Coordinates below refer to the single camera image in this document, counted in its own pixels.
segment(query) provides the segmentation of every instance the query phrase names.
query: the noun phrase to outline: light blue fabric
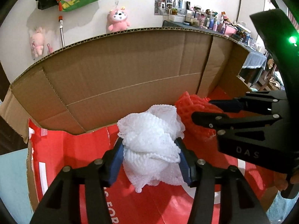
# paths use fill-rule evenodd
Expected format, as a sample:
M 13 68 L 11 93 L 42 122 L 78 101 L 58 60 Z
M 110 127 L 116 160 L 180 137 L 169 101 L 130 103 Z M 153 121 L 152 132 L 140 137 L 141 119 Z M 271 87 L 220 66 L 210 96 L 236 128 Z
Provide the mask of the light blue fabric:
M 290 213 L 294 207 L 296 201 L 298 200 L 298 195 L 292 199 L 282 198 L 280 192 L 278 192 L 272 205 L 267 211 L 267 216 L 271 224 L 280 224 L 284 221 L 287 215 Z
M 33 211 L 27 183 L 28 150 L 0 155 L 0 197 L 18 224 L 29 224 Z
M 248 54 L 242 68 L 249 68 L 249 69 L 255 69 L 255 68 L 263 68 L 266 67 L 267 58 L 262 53 L 258 51 L 252 51 Z

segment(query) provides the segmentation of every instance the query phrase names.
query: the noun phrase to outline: dark wooden door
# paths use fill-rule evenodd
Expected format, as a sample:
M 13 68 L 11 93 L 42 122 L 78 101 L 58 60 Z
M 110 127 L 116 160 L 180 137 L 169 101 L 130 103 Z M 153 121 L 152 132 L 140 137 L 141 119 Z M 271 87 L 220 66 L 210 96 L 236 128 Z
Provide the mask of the dark wooden door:
M 9 81 L 0 63 L 0 99 L 3 102 L 9 88 Z M 0 155 L 24 149 L 27 145 L 23 138 L 18 135 L 0 116 Z

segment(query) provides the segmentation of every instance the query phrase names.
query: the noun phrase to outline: red plastic sheet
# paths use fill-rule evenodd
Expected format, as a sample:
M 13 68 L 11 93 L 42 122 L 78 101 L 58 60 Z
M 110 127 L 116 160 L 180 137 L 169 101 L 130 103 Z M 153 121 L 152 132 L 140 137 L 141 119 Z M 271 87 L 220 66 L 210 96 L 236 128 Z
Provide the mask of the red plastic sheet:
M 210 95 L 211 99 L 228 98 L 220 89 Z M 43 191 L 50 186 L 63 166 L 83 167 L 91 161 L 101 158 L 104 152 L 113 148 L 117 139 L 116 125 L 102 128 L 92 133 L 73 136 L 62 131 L 47 131 L 41 136 L 41 129 L 31 121 L 29 127 L 35 134 L 31 137 L 33 148 L 33 170 L 39 201 Z M 238 166 L 236 158 L 217 151 L 216 138 L 198 140 L 185 131 L 184 143 L 199 158 L 203 158 L 215 167 Z M 246 163 L 245 178 L 258 198 L 273 182 L 273 172 Z M 140 194 L 135 192 L 121 168 L 116 183 L 105 190 L 107 204 L 113 223 L 122 224 L 173 224 L 187 223 L 193 198 L 187 193 L 188 188 L 172 186 L 160 182 L 158 186 L 146 185 Z M 218 223 L 220 204 L 214 205 L 213 224 Z M 87 224 L 84 186 L 80 186 L 80 211 L 82 224 Z

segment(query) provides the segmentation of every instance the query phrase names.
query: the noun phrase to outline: pink stuffed animal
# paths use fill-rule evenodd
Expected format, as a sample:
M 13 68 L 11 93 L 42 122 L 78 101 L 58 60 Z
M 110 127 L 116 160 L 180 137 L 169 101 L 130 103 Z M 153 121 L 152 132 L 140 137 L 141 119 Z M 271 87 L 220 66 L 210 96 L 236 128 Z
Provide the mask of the pink stuffed animal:
M 109 20 L 112 23 L 108 30 L 111 32 L 118 32 L 126 30 L 131 24 L 127 21 L 127 14 L 125 8 L 122 7 L 121 10 L 115 9 L 110 11 Z
M 44 35 L 42 34 L 41 27 L 36 29 L 35 34 L 31 36 L 30 46 L 33 50 L 35 58 L 37 58 L 39 55 L 42 55 L 42 51 L 44 49 Z

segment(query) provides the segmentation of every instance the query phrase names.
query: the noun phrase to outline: red mesh fabric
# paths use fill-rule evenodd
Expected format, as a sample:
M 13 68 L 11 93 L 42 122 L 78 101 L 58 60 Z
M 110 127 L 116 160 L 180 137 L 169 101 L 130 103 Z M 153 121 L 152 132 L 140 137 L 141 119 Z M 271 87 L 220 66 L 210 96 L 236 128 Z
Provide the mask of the red mesh fabric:
M 178 115 L 181 117 L 186 129 L 192 133 L 198 140 L 208 140 L 216 134 L 214 129 L 204 128 L 192 122 L 191 115 L 193 112 L 207 113 L 223 113 L 223 111 L 215 105 L 209 103 L 209 98 L 200 98 L 197 95 L 189 95 L 188 92 L 183 93 L 175 103 Z

